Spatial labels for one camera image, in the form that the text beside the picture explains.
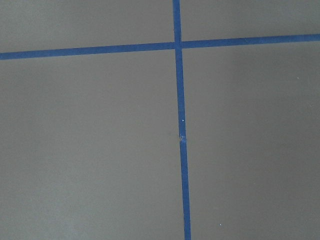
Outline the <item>blue tape line lengthwise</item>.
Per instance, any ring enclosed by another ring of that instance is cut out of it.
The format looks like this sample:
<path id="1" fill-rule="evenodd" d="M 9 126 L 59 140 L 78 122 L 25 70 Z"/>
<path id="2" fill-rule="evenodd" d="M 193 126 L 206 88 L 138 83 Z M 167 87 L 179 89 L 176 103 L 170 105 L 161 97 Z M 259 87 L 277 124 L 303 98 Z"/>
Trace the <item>blue tape line lengthwise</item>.
<path id="1" fill-rule="evenodd" d="M 191 233 L 187 135 L 186 135 L 186 120 L 185 120 L 185 116 L 186 116 L 185 115 L 185 91 L 184 91 L 180 1 L 174 0 L 172 2 L 172 7 L 173 7 L 174 51 L 175 51 L 175 68 L 176 68 L 176 87 L 177 87 L 178 134 L 179 134 L 179 150 L 180 150 L 183 229 L 184 229 L 184 238 L 186 240 L 190 240 L 192 238 L 192 233 Z"/>

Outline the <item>blue tape line crosswise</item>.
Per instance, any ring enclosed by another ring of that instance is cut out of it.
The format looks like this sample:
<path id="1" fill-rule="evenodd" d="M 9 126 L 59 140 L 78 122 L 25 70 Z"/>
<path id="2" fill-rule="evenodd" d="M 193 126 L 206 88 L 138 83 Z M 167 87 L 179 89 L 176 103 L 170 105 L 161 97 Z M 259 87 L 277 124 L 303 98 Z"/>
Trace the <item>blue tape line crosswise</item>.
<path id="1" fill-rule="evenodd" d="M 190 40 L 190 41 L 182 41 L 181 48 L 193 49 L 193 48 L 227 47 L 227 46 L 242 46 L 242 45 L 318 42 L 319 40 L 320 40 L 319 34 Z M 13 60 L 13 59 L 81 56 L 81 55 L 95 55 L 95 54 L 109 54 L 109 53 L 161 51 L 161 50 L 173 50 L 174 48 L 175 48 L 174 42 L 125 44 L 125 45 L 111 45 L 111 46 L 2 52 L 0 54 L 0 59 Z"/>

